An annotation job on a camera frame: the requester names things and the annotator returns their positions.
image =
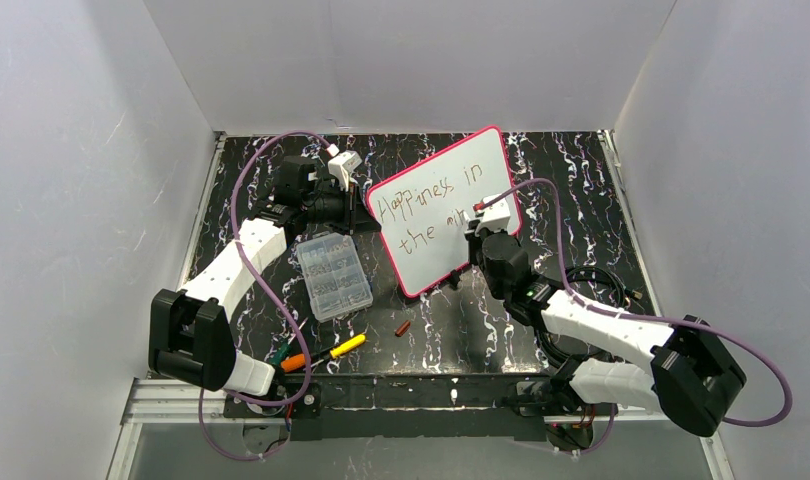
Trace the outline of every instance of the black marble table surface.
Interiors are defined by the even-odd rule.
[[[341,150],[356,150],[364,164],[355,177],[364,188],[379,183],[410,165],[464,138],[464,134],[332,135],[326,137]],[[242,166],[266,137],[229,138],[225,144],[204,215],[201,234],[190,268],[192,278],[231,240],[229,198]],[[644,299],[630,310],[652,313],[646,285],[617,201],[615,186],[605,164],[595,132],[506,133],[509,164],[515,182],[534,177],[553,180],[560,189],[562,225],[567,265],[596,265],[616,273]],[[319,145],[306,137],[289,138],[257,161],[248,176],[248,187],[238,201],[245,218],[257,192],[269,192],[274,172],[285,155],[317,156]],[[556,225],[551,195],[546,187],[526,189],[519,199],[524,210],[520,232],[535,267],[558,277]],[[312,227],[297,239],[311,238],[326,230]],[[546,368],[546,357],[535,345],[531,328],[512,321],[501,303],[490,298],[484,279],[475,269],[462,276],[459,290],[442,284],[408,299],[400,292],[390,260],[377,233],[354,237],[362,266],[368,275],[374,301],[370,308],[322,324],[314,320],[295,249],[291,248],[263,273],[282,296],[298,321],[308,319],[303,332],[311,351],[331,347],[349,337],[366,333],[367,342],[349,355],[315,370],[328,373],[467,374],[536,372]],[[597,298],[606,289],[589,288]],[[401,338],[394,330],[412,322]],[[256,285],[241,301],[231,319],[238,348],[266,360],[290,334],[272,302]],[[297,342],[293,342],[298,353]]]

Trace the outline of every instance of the whiteboard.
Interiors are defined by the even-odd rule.
[[[465,214],[474,218],[473,205],[511,188],[511,179],[502,132],[487,127],[370,188],[367,207],[405,295],[416,297],[467,265]],[[516,235],[516,197],[508,204]]]

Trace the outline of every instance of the plastic organizer case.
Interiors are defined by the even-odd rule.
[[[332,233],[302,242],[296,256],[318,321],[372,305],[373,292],[352,237]]]

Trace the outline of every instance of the white backdrop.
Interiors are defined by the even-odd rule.
[[[140,2],[0,2],[0,479],[104,478],[213,135]]]
[[[680,1],[616,129],[626,193],[666,313],[770,355],[794,410],[724,427],[738,478],[810,479],[810,1]],[[732,416],[781,405],[760,364]]]
[[[244,134],[613,128],[674,0],[145,2]]]

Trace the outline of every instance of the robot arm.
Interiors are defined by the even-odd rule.
[[[311,158],[285,158],[273,198],[260,200],[253,218],[240,227],[240,242],[258,271],[281,256],[308,224],[326,224],[344,234],[381,229],[351,179],[358,163],[360,157],[351,151],[329,161],[328,171]],[[254,283],[235,242],[181,289],[161,290],[152,300],[149,367],[211,391],[261,396],[276,369],[236,350],[228,324]]]
[[[561,282],[531,268],[519,241],[507,233],[510,210],[504,200],[477,212],[465,235],[470,263],[480,268],[491,295],[503,300],[515,320],[536,331],[577,338],[628,362],[571,357],[540,391],[527,392],[527,401],[546,399],[547,405],[567,411],[584,404],[633,405],[661,411],[695,435],[714,434],[746,383],[720,339],[694,329],[615,318],[624,311],[593,300],[587,304],[612,315],[588,310]]]

